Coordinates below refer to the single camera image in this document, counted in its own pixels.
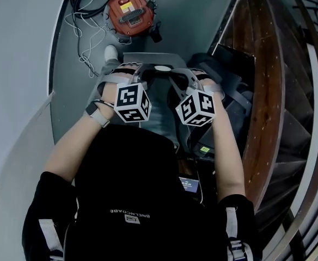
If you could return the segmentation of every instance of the foot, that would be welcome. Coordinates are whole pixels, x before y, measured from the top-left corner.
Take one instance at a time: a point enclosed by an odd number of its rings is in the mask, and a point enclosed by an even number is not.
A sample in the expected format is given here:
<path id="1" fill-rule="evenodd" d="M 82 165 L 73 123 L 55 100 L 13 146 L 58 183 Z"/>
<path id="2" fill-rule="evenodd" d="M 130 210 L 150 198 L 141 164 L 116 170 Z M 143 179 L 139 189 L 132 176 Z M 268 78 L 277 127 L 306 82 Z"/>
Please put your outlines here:
<path id="1" fill-rule="evenodd" d="M 118 60 L 118 51 L 115 46 L 108 45 L 105 48 L 105 61 L 108 62 L 111 59 Z"/>

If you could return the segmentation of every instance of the gray floor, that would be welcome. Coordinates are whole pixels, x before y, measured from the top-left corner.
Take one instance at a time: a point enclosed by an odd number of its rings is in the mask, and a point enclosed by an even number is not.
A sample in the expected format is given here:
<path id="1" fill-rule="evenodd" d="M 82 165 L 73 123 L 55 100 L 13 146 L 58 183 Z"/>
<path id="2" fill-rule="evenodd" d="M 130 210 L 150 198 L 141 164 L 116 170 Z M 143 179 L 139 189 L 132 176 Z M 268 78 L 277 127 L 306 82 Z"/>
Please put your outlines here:
<path id="1" fill-rule="evenodd" d="M 114 36 L 107 33 L 103 42 L 92 50 L 90 61 L 99 72 L 104 64 L 103 50 L 109 44 L 116 45 L 120 52 L 177 53 L 188 61 L 192 54 L 208 50 L 229 2 L 230 0 L 156 0 L 159 5 L 157 19 L 162 21 L 161 42 L 153 43 L 147 38 L 121 46 Z M 96 20 L 102 24 L 102 17 L 97 17 Z M 80 20 L 78 24 L 83 30 L 83 51 L 89 47 L 89 39 L 97 29 L 88 27 Z M 93 45 L 102 37 L 103 33 L 95 36 Z M 53 75 L 51 113 L 55 141 L 80 118 L 95 82 L 96 78 L 89 78 L 88 68 L 78 61 L 77 37 L 73 28 L 64 22 L 58 40 Z"/>

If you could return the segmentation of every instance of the white cube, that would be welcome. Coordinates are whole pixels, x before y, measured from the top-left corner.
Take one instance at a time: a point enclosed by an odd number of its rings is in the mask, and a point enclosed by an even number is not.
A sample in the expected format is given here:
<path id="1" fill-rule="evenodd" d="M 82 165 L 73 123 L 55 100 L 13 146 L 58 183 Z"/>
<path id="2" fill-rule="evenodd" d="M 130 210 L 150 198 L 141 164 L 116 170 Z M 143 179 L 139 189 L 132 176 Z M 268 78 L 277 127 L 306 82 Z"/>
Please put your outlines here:
<path id="1" fill-rule="evenodd" d="M 201 127 L 215 118 L 213 93 L 194 90 L 177 107 L 182 124 Z"/>
<path id="2" fill-rule="evenodd" d="M 148 121 L 152 105 L 141 83 L 118 84 L 114 111 L 125 123 Z"/>

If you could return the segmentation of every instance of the wristwatch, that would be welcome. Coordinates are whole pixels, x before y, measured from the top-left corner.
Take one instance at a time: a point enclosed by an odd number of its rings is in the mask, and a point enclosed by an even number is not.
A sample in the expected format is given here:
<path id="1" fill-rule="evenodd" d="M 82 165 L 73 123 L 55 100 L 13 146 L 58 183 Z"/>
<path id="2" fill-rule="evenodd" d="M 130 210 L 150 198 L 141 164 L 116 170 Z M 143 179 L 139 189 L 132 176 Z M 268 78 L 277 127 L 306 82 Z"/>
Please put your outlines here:
<path id="1" fill-rule="evenodd" d="M 87 108 L 85 109 L 86 113 L 94 118 L 99 124 L 105 128 L 108 126 L 109 121 L 103 116 L 103 114 L 100 112 L 99 108 L 95 104 L 95 102 L 91 102 Z"/>

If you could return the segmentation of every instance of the black t-shirt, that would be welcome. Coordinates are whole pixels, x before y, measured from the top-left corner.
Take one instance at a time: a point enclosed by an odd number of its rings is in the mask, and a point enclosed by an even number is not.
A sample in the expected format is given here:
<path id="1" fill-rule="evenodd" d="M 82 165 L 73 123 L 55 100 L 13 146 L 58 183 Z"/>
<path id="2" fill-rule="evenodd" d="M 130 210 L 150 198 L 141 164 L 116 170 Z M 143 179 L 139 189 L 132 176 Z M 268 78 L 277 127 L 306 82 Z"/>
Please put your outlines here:
<path id="1" fill-rule="evenodd" d="M 226 207 L 236 209 L 235 238 L 261 259 L 251 202 L 231 195 L 207 210 L 185 192 L 170 140 L 109 125 L 90 146 L 75 187 L 52 173 L 41 175 L 22 244 L 27 260 L 50 260 L 56 252 L 49 251 L 39 219 L 52 219 L 67 261 L 196 254 L 227 260 Z"/>

